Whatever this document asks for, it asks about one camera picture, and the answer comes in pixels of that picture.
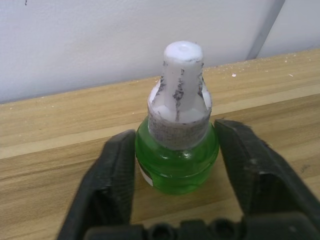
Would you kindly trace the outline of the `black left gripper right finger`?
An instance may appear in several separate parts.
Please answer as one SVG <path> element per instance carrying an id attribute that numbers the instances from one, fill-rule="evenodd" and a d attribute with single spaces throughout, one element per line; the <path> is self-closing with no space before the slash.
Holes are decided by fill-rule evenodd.
<path id="1" fill-rule="evenodd" d="M 245 215 L 300 212 L 320 220 L 320 202 L 287 161 L 247 125 L 214 122 L 229 181 Z"/>

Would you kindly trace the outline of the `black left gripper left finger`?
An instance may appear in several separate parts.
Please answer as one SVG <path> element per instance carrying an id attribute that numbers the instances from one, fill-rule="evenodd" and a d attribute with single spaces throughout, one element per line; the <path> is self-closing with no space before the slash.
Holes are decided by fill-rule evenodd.
<path id="1" fill-rule="evenodd" d="M 128 225 L 135 186 L 133 129 L 112 136 L 83 176 L 66 214 L 59 240 L 88 240 L 94 232 Z"/>

